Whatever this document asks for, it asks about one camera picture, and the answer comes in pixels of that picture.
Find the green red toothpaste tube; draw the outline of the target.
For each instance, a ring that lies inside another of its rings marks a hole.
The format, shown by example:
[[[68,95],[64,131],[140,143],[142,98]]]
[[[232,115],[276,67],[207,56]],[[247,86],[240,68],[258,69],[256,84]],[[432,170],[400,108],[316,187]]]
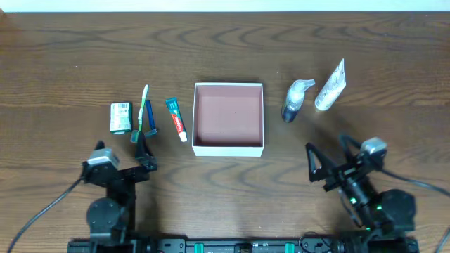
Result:
[[[179,109],[179,104],[177,102],[176,98],[169,98],[165,101],[166,106],[169,110],[169,113],[172,117],[172,120],[174,122],[174,125],[176,127],[178,136],[181,140],[181,142],[186,142],[188,140],[188,136],[187,136],[187,132],[186,132],[186,128],[184,126],[183,120],[182,120],[182,116],[181,116],[181,112]]]

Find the white open cardboard box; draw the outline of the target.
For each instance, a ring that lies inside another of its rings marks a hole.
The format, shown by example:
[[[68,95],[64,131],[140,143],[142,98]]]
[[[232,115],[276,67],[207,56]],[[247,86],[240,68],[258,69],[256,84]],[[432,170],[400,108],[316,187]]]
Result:
[[[260,157],[264,150],[263,84],[196,83],[191,145],[197,157]]]

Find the green white toothbrush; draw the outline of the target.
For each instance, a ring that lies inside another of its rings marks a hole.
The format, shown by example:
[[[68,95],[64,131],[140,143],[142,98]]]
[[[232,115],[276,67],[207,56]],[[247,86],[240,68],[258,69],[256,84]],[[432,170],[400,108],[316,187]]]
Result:
[[[133,130],[131,133],[131,138],[130,141],[132,143],[136,143],[139,139],[139,133],[142,131],[143,128],[143,111],[145,108],[145,104],[146,104],[146,99],[147,99],[147,95],[148,95],[148,90],[149,90],[149,85],[146,84],[143,88],[143,92],[142,92],[142,96],[141,96],[141,105],[139,108],[139,113],[138,113],[138,123],[139,123],[139,127],[137,130]]]

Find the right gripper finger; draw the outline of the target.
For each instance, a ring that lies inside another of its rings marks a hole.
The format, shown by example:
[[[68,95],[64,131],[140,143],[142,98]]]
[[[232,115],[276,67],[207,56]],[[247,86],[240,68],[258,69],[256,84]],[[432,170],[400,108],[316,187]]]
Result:
[[[323,154],[315,145],[307,143],[305,145],[308,158],[310,176],[330,176],[337,167],[329,157]]]
[[[354,138],[347,134],[341,134],[340,137],[340,145],[342,146],[344,153],[346,155],[351,155],[352,151],[350,150],[350,147],[354,147],[357,150],[361,149],[361,143],[356,141]]]

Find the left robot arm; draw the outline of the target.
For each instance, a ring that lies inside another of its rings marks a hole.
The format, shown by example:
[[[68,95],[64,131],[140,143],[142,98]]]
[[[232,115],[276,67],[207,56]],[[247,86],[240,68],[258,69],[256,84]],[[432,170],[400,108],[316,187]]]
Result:
[[[137,236],[134,230],[135,185],[147,181],[158,164],[141,132],[137,136],[135,160],[138,166],[119,169],[120,161],[113,150],[99,141],[90,158],[82,163],[82,180],[106,190],[106,196],[92,202],[86,212],[90,252],[114,249],[135,252],[141,245],[147,247],[146,239]]]

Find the green white soap box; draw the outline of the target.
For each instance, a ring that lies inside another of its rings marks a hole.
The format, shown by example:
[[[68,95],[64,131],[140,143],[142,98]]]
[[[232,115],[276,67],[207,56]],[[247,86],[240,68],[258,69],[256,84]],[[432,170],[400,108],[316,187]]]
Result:
[[[131,114],[130,102],[112,103],[110,105],[110,133],[120,135],[131,132]]]

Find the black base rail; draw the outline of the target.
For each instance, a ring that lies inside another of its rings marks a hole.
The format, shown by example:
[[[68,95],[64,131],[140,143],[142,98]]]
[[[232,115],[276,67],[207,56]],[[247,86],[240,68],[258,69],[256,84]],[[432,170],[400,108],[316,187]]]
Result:
[[[412,238],[372,240],[362,244],[345,238],[302,236],[298,240],[184,240],[161,239],[134,241],[128,245],[106,246],[90,240],[73,240],[67,253],[135,252],[135,253],[419,253]]]

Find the blue disposable razor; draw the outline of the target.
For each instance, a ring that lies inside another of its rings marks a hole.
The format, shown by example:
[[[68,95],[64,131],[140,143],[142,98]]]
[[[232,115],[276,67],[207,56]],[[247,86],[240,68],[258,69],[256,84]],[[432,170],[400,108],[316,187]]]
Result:
[[[148,123],[150,127],[150,131],[145,133],[146,138],[150,138],[158,133],[158,129],[155,126],[155,120],[153,115],[153,109],[150,100],[146,100],[145,108],[148,116]]]

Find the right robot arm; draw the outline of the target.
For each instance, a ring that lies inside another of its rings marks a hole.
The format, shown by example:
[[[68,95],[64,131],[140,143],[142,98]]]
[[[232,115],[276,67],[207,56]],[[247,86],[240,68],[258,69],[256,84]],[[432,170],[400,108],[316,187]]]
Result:
[[[387,154],[387,144],[373,137],[362,143],[348,135],[340,136],[345,163],[336,164],[315,145],[305,145],[311,182],[324,181],[326,192],[339,190],[358,227],[364,227],[371,238],[413,231],[416,201],[411,194],[399,190],[378,192],[368,175],[381,172]]]

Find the clear pump soap bottle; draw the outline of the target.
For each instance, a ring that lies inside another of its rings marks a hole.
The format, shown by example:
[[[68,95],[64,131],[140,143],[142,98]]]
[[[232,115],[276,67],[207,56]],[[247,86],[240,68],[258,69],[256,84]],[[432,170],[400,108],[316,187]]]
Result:
[[[282,107],[284,122],[291,123],[294,120],[302,107],[306,90],[313,85],[315,85],[314,79],[298,79],[292,83]]]

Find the white patterned cream tube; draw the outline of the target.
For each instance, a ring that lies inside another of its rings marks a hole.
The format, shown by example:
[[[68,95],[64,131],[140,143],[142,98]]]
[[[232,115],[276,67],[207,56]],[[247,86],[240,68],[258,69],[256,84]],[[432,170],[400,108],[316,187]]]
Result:
[[[319,111],[330,109],[346,87],[345,59],[343,58],[319,92],[314,105]]]

